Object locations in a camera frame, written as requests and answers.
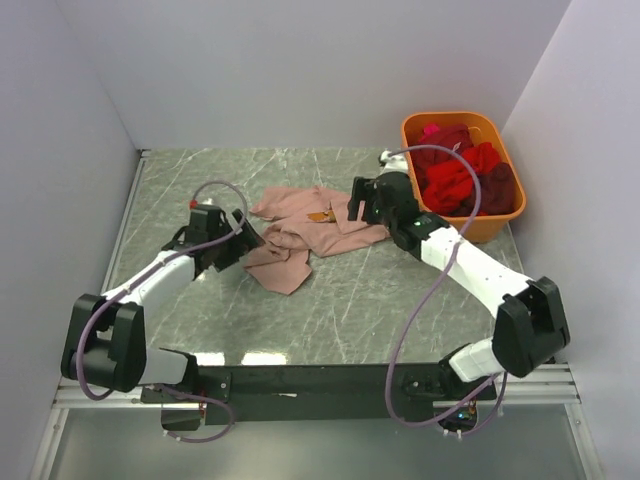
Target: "marble surface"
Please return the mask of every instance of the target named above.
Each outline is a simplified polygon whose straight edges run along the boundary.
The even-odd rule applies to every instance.
[[[239,185],[250,204],[265,187],[324,185],[351,191],[356,175],[378,174],[379,149],[204,149],[145,152],[141,182],[126,225],[111,285],[147,265],[188,220],[192,192],[210,179]],[[223,187],[203,192],[230,211],[239,205]],[[265,223],[251,219],[261,232]],[[482,249],[510,268],[520,261],[508,228]],[[330,258],[314,258],[311,278],[293,295],[264,290],[241,265],[207,271],[167,298],[147,319],[154,347],[208,353],[211,363],[379,363],[437,271],[390,240]],[[489,336],[493,320],[447,279],[409,334],[403,361],[437,361]]]

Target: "label on cloth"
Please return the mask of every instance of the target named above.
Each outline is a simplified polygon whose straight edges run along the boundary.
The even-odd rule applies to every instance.
[[[336,222],[336,216],[334,215],[333,210],[327,210],[326,212],[307,213],[307,218],[309,218],[309,220],[311,220],[312,222]]]

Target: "orange plastic bin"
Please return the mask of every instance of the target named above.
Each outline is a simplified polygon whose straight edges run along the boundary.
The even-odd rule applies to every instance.
[[[458,123],[464,123],[469,127],[469,133],[471,134],[471,140],[474,145],[478,145],[482,142],[491,142],[493,147],[500,154],[503,162],[511,165],[513,175],[516,181],[516,194],[513,200],[513,213],[508,215],[488,215],[482,217],[476,217],[469,230],[465,234],[465,238],[470,242],[485,243],[495,237],[502,227],[509,220],[513,220],[522,213],[524,207],[527,204],[527,197],[518,178],[511,158],[507,153],[507,149],[502,143],[502,138],[498,129],[484,115],[474,112],[425,112],[415,113],[408,117],[402,124],[402,142],[405,147],[411,145],[418,145],[420,138],[423,135],[423,129],[430,123],[435,123],[440,127],[447,127],[449,125],[455,125]],[[422,202],[422,196],[420,194],[420,188],[418,187],[418,181],[413,169],[413,161],[411,159],[411,152],[407,153],[407,160],[409,163],[409,177],[411,178],[411,185],[413,187],[413,195],[418,200],[420,208],[423,211],[429,211],[429,209]],[[468,217],[444,217],[451,225],[460,229]]]

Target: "white wall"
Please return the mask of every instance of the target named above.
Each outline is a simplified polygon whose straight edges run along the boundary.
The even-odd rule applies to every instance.
[[[136,152],[54,0],[0,6],[0,464],[26,478],[74,300],[97,291]]]
[[[640,4],[573,0],[504,129],[529,274],[561,285],[568,359],[608,478],[640,474]]]
[[[139,148],[399,145],[500,127],[569,0],[58,0]]]

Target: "red cloth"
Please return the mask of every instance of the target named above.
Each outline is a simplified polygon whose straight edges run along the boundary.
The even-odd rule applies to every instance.
[[[489,142],[468,148],[461,155],[479,176],[488,174],[501,163],[500,154]],[[456,159],[428,167],[426,180],[427,188],[422,191],[422,201],[439,215],[450,215],[458,210],[473,191],[471,175]]]
[[[436,123],[430,123],[426,127],[422,129],[422,137],[420,138],[420,143],[424,143],[429,135],[433,135],[434,133],[440,131],[440,127]]]
[[[513,200],[516,195],[516,179],[508,163],[499,163],[487,175],[480,177],[480,211],[487,215],[506,215],[513,212]],[[471,192],[452,217],[468,217],[476,201],[475,192]]]
[[[441,128],[432,135],[423,136],[420,139],[420,144],[440,145],[456,150],[458,153],[473,147],[469,129],[461,123]],[[427,187],[427,169],[433,165],[455,159],[446,152],[425,148],[411,152],[411,160],[418,185],[421,190],[424,190]]]

